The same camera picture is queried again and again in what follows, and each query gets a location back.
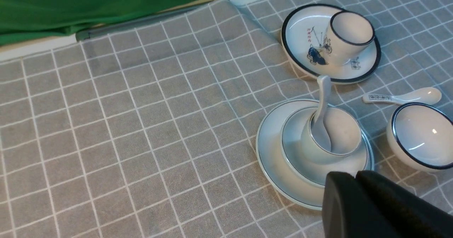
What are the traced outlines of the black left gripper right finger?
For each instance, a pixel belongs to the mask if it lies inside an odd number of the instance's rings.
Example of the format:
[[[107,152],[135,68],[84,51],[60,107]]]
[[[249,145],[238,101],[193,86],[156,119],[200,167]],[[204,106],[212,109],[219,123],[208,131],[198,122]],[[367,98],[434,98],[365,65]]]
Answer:
[[[453,217],[375,171],[359,171],[363,186],[381,214],[404,238],[451,238]]]

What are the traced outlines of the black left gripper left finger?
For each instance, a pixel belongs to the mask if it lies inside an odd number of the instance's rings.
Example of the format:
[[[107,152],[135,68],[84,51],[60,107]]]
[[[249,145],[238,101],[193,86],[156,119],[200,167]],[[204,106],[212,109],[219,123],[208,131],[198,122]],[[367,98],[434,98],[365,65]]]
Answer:
[[[393,228],[349,173],[327,174],[322,200],[327,238],[392,238]]]

